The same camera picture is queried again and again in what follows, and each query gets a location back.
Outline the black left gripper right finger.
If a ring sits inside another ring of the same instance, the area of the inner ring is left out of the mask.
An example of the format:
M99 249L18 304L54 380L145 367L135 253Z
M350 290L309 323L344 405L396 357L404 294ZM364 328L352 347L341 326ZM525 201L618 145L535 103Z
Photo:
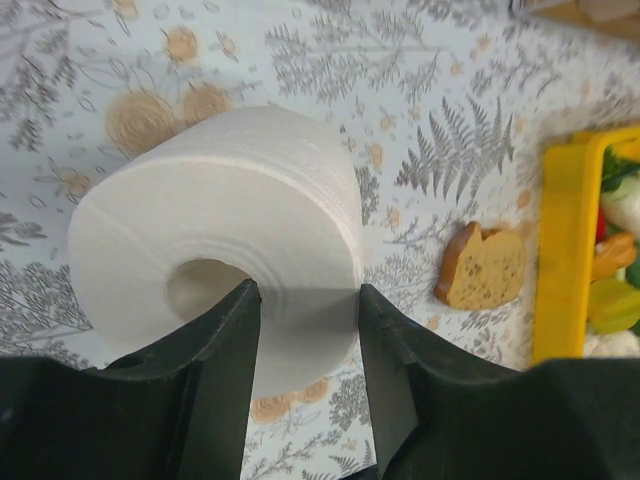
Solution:
M417 324L374 287L358 327L382 479L635 479L639 363L515 371Z

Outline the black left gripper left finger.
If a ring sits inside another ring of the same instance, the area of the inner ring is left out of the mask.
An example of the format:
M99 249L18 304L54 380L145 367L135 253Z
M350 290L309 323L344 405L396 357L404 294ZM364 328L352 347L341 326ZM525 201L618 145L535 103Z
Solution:
M261 300L246 280L104 369L1 360L5 479L237 479Z

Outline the white paper roll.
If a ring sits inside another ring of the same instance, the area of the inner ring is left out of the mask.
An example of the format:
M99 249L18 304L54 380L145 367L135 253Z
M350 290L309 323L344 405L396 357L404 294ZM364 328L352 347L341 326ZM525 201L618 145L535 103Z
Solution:
M261 297L254 397L315 383L356 340L353 163L335 129L283 108L211 117L123 166L75 208L67 251L79 305L116 355L246 279Z

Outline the slice of brown bread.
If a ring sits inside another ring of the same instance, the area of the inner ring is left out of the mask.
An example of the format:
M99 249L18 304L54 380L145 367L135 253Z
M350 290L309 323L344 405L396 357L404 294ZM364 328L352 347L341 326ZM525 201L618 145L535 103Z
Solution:
M456 310L496 309L518 296L526 259L518 233L470 222L444 251L434 295Z

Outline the white cauliflower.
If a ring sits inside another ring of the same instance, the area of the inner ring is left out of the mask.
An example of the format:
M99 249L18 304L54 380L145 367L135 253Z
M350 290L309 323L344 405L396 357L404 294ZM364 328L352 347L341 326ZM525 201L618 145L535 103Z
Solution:
M585 337L585 357L638 358L639 352L639 338L628 330L612 334L588 334Z

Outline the yellow green starfruit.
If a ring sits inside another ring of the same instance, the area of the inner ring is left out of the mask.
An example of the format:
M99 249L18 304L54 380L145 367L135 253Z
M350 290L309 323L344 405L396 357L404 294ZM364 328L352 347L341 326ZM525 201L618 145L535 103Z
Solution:
M639 290L615 278L590 285L587 318L600 334L631 329L639 320Z

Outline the red chili pepper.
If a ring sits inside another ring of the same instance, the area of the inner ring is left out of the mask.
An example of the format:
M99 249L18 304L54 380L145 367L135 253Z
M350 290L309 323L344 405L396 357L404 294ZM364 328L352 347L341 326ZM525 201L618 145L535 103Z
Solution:
M602 242L607 237L607 220L601 208L598 208L595 241Z

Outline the orange bell pepper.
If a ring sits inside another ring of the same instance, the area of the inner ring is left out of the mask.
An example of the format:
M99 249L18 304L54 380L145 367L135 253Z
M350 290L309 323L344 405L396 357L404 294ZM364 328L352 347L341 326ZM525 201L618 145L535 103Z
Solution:
M620 232L607 237L595 247L591 281L614 277L619 270L629 267L636 256L632 234Z

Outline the yellow plastic tray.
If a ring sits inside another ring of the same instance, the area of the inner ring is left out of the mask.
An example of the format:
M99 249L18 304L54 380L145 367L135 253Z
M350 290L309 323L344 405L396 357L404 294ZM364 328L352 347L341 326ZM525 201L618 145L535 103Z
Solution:
M583 355L605 149L639 144L637 125L578 132L543 155L532 364Z

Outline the white radish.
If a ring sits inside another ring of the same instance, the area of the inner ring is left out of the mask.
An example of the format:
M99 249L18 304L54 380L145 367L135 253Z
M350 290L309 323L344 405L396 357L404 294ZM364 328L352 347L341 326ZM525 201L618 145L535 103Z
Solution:
M600 206L610 224L631 233L636 239L639 238L638 177L624 177L615 191L603 192L600 196Z

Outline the green leafy vegetable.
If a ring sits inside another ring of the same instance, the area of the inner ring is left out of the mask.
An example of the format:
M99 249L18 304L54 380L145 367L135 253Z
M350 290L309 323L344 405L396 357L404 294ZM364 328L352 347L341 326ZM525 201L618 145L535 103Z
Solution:
M604 150L601 174L601 190L603 192L616 191L622 180L639 171L639 163L617 154L612 146Z

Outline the floral patterned table mat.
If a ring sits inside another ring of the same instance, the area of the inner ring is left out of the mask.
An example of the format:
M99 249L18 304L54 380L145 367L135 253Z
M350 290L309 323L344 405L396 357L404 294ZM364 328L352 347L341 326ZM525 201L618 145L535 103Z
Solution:
M102 180L245 107L335 129L361 200L357 336L304 389L251 391L237 479L382 479L358 327L369 285L491 363L532 364L543 155L635 126L639 52L514 15L511 1L5 1L1 5L1 360L104 369L75 296L72 214ZM518 233L524 282L491 310L434 295L468 223Z

